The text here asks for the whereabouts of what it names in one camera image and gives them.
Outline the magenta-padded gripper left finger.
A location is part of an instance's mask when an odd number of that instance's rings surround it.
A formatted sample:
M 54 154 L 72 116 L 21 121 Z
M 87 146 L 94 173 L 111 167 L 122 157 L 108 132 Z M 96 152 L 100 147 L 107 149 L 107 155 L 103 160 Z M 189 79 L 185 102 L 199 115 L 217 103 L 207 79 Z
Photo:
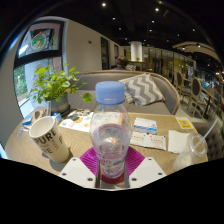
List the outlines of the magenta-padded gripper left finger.
M 98 158 L 93 148 L 80 158 L 72 157 L 59 173 L 59 177 L 84 188 L 97 188 L 100 183 Z

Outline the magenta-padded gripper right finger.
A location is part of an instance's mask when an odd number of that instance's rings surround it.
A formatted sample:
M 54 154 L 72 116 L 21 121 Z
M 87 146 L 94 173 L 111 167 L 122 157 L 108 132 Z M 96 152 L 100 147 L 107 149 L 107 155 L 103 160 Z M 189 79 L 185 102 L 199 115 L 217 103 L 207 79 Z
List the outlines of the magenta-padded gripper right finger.
M 159 164 L 152 157 L 144 157 L 130 147 L 126 155 L 125 186 L 140 188 L 166 176 Z

